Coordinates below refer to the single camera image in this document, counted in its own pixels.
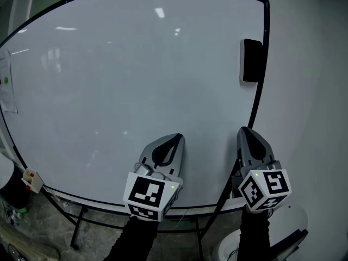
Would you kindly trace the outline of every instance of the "white surface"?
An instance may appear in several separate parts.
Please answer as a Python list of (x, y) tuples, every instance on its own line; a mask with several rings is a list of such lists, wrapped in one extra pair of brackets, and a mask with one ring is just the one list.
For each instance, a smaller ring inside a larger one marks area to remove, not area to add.
[[(268, 219), (270, 244), (274, 246), (296, 230), (305, 230), (308, 227), (308, 216), (306, 211), (299, 205), (288, 204), (276, 209)], [(234, 251), (240, 240), (240, 229), (226, 236), (214, 249), (213, 261), (226, 261), (229, 254)]]
[(262, 41), (263, 18), (255, 0), (77, 0), (39, 18), (6, 43), (23, 51), (5, 120), (24, 161), (49, 187), (122, 204), (143, 148), (180, 132), (174, 206), (215, 204), (256, 89), (239, 83), (240, 40)]
[[(236, 250), (240, 240), (240, 229), (232, 232), (226, 236), (219, 244), (215, 247), (212, 255), (212, 261), (227, 261), (228, 256), (232, 251)], [(237, 253), (234, 253), (230, 260), (236, 260)]]
[(13, 0), (12, 2), (12, 7), (11, 7), (11, 13), (10, 13), (10, 19), (9, 19), (9, 27), (8, 27), (8, 35), (10, 35), (13, 32), (13, 20), (15, 17), (15, 11), (17, 7), (17, 1), (18, 0)]
[(2, 189), (9, 182), (14, 168), (14, 163), (0, 153), (0, 189)]
[(308, 213), (309, 234), (289, 260), (345, 260), (348, 0), (269, 1), (269, 58), (254, 129), (288, 170), (288, 202)]

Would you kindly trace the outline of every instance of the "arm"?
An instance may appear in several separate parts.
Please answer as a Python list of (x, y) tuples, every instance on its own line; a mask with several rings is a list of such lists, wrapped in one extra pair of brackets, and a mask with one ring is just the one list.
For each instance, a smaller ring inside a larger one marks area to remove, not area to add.
[(157, 236), (158, 225), (159, 222), (156, 221), (144, 221), (135, 216), (131, 217), (104, 261), (120, 259), (145, 261), (153, 240)]
[(238, 261), (270, 261), (271, 247), (268, 235), (268, 211), (250, 213), (245, 205), (241, 217)]

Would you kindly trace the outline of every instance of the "whiteboard eraser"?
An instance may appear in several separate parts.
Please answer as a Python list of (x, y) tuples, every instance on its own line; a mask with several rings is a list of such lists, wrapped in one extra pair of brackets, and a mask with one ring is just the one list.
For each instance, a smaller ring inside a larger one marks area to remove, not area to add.
[(264, 71), (263, 46), (260, 41), (240, 42), (240, 75), (243, 82), (259, 82)]

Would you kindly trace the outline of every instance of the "cable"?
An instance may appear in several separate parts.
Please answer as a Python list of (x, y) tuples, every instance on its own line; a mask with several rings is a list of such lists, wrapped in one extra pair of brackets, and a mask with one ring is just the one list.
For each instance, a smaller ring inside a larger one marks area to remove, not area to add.
[(228, 258), (227, 258), (227, 261), (229, 261), (229, 259), (232, 257), (232, 255), (234, 255), (235, 253), (237, 253), (238, 252), (238, 247), (234, 250), (234, 251), (232, 251), (230, 254), (229, 254), (229, 256), (228, 256)]
[(9, 209), (9, 206), (7, 205), (7, 207), (5, 206), (5, 204), (4, 204), (4, 202), (1, 200), (1, 203), (2, 203), (2, 206), (3, 206), (3, 218), (4, 219), (8, 219), (9, 218), (9, 216), (8, 216), (8, 214), (7, 214), (7, 211), (10, 211), (10, 209)]
[[(149, 167), (149, 166), (146, 165), (146, 164), (143, 164), (143, 163), (136, 163), (136, 164), (134, 164), (134, 171), (136, 171), (136, 170), (139, 168), (140, 165), (145, 165), (145, 166), (147, 166), (149, 169), (151, 169), (151, 167)], [(163, 180), (166, 180), (166, 179), (167, 179), (168, 181), (172, 182), (171, 178), (165, 176), (162, 172), (159, 172), (159, 171), (153, 171), (153, 172), (152, 172), (152, 174), (155, 174), (155, 173), (161, 174), (161, 175), (163, 176)]]
[[(184, 216), (186, 215), (186, 213), (188, 212), (189, 210), (187, 209), (186, 212), (183, 214), (183, 216), (180, 218), (179, 222), (174, 226), (174, 228), (172, 229), (172, 231), (174, 231), (180, 224), (180, 222), (183, 220)], [(167, 235), (163, 241), (161, 242), (161, 244), (164, 244), (164, 241), (169, 237), (169, 235)]]
[(156, 172), (153, 172), (153, 173), (152, 173), (152, 175), (153, 175), (153, 174), (155, 174), (155, 173), (159, 173), (159, 174), (161, 174), (161, 175), (163, 176), (163, 180), (166, 180), (166, 178), (167, 178), (167, 179), (168, 179), (168, 181), (170, 181), (170, 182), (172, 181), (172, 180), (171, 180), (169, 177), (165, 176), (165, 175), (164, 175), (162, 172), (158, 172), (158, 171), (156, 171)]

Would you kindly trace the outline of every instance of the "metal stand leg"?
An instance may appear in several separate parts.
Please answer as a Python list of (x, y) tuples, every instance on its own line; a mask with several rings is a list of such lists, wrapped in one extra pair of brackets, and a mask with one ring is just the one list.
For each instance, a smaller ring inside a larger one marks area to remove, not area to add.
[(64, 216), (66, 217), (67, 220), (69, 220), (69, 222), (71, 222), (72, 224), (76, 225), (75, 220), (73, 220), (71, 217), (69, 217), (67, 214), (65, 214), (65, 212), (62, 210), (62, 208), (59, 207), (59, 205), (56, 203), (55, 200), (53, 200), (51, 198), (51, 196), (48, 194), (48, 192), (45, 189), (41, 189), (42, 194), (48, 199), (48, 201), (50, 201), (50, 203), (52, 205), (55, 206), (55, 208)]
[(70, 246), (74, 250), (78, 250), (78, 246), (75, 244), (75, 241), (76, 241), (76, 236), (77, 236), (78, 229), (80, 227), (80, 223), (81, 223), (81, 219), (82, 219), (83, 213), (85, 213), (85, 212), (87, 212), (87, 209), (85, 207), (82, 207), (81, 211), (80, 211), (80, 214), (78, 215), (78, 219), (77, 219), (77, 222), (76, 222), (76, 225), (75, 225), (74, 233), (73, 233), (72, 238), (71, 238)]
[(203, 250), (202, 250), (202, 241), (200, 238), (200, 225), (199, 225), (197, 217), (196, 217), (196, 230), (197, 230), (197, 239), (198, 239), (198, 249), (200, 251), (200, 261), (204, 261)]
[(204, 235), (206, 234), (206, 232), (209, 230), (209, 228), (212, 226), (214, 220), (216, 219), (216, 217), (218, 216), (219, 212), (221, 211), (223, 205), (225, 205), (227, 199), (229, 198), (229, 195), (232, 192), (232, 181), (231, 181), (231, 177), (234, 175), (235, 170), (239, 167), (239, 161), (236, 159), (231, 175), (228, 178), (228, 181), (226, 183), (225, 188), (222, 191), (222, 194), (216, 204), (216, 208), (214, 210), (213, 215), (210, 217), (210, 219), (208, 220), (207, 225), (205, 226), (204, 230), (202, 231), (201, 235), (200, 235), (200, 239), (202, 239), (204, 237)]

